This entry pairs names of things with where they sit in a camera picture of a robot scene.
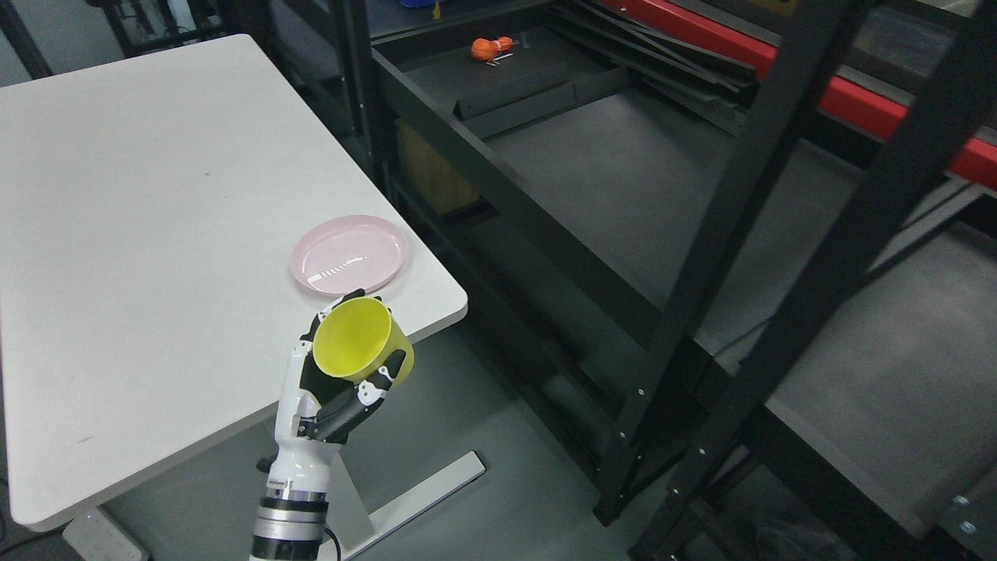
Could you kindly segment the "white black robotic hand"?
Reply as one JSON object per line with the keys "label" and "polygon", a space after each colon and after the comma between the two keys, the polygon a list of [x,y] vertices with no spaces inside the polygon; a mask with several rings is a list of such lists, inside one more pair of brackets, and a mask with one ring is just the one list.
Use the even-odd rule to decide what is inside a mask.
{"label": "white black robotic hand", "polygon": [[314,362],[312,341],[321,320],[338,303],[356,297],[371,295],[364,290],[352,291],[322,309],[292,348],[277,408],[277,454],[257,464],[267,473],[264,495],[287,495],[290,491],[326,494],[332,458],[349,434],[384,405],[388,392],[399,386],[394,376],[405,358],[402,349],[359,383],[334,379],[320,372]]}

